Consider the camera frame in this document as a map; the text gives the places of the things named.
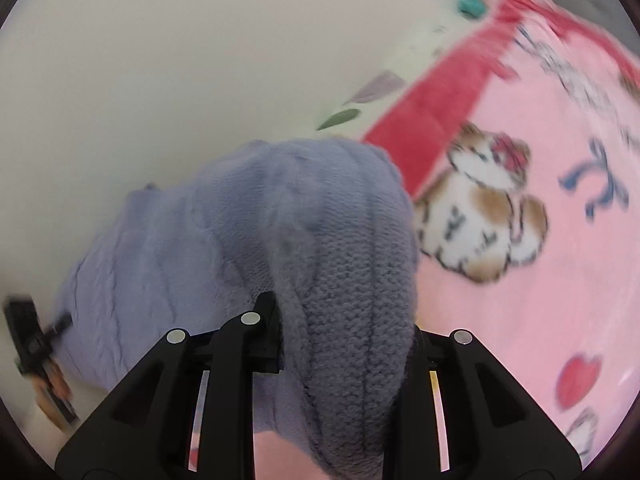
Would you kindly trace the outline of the person's left hand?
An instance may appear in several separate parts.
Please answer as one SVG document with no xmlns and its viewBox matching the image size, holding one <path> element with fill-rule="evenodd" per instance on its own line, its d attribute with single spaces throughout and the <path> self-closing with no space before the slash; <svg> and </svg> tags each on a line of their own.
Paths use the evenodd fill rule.
<svg viewBox="0 0 640 480">
<path fill-rule="evenodd" d="M 56 428 L 66 431 L 70 428 L 70 423 L 56 406 L 53 398 L 64 401 L 72 400 L 70 386 L 66 382 L 62 370 L 54 361 L 49 360 L 44 364 L 44 371 L 47 378 L 40 375 L 29 377 L 35 391 L 36 404 Z"/>
</svg>

